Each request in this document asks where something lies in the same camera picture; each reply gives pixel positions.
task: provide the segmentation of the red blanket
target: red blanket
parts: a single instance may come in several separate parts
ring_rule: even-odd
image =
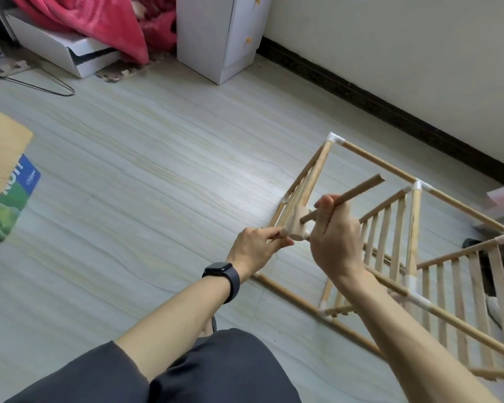
[[[169,51],[177,35],[175,0],[139,0],[146,20],[137,21],[131,0],[13,0],[44,29],[77,31],[122,51],[138,63],[148,63],[148,46]]]

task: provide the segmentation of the dark pants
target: dark pants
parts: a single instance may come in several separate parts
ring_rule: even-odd
[[[239,329],[199,339],[150,384],[113,342],[28,386],[8,403],[300,402],[269,349]]]

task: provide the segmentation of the person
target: person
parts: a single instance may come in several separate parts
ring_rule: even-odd
[[[315,262],[355,307],[411,403],[498,402],[363,268],[360,225],[335,195],[316,203],[310,236]],[[226,262],[179,292],[113,342],[28,386],[9,403],[298,402],[269,349],[212,317],[240,283],[292,244],[280,228],[246,228]],[[200,333],[207,335],[198,338]]]

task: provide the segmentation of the black cable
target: black cable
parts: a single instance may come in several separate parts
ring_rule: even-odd
[[[13,78],[11,78],[9,76],[2,76],[1,74],[0,74],[0,79],[7,80],[7,81],[10,81],[10,82],[16,83],[18,85],[21,85],[21,86],[30,87],[32,89],[36,89],[36,90],[39,90],[41,92],[54,94],[56,96],[62,96],[62,97],[71,97],[71,96],[74,96],[74,93],[75,93],[74,89],[71,86],[69,86],[66,82],[64,82],[61,79],[58,79],[56,76],[54,76],[53,74],[51,74],[50,72],[46,71],[45,69],[43,69],[40,66],[38,67],[38,69],[41,69],[47,75],[51,76],[54,79],[55,83],[61,84],[63,87],[65,87],[66,89],[68,89],[71,93],[65,94],[65,93],[55,92],[55,91],[52,91],[52,90],[49,90],[49,89],[45,89],[44,87],[40,87],[40,86],[37,86],[37,85],[33,85],[31,83],[24,82],[22,80],[13,79]]]

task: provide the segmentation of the hand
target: hand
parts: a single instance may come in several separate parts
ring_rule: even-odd
[[[226,261],[233,264],[241,283],[260,270],[278,250],[292,246],[290,238],[278,237],[282,227],[245,228],[235,239]]]
[[[315,207],[319,208],[319,212],[310,235],[312,256],[333,281],[364,271],[360,223],[351,217],[349,203],[334,208],[337,197],[323,195],[316,202]]]

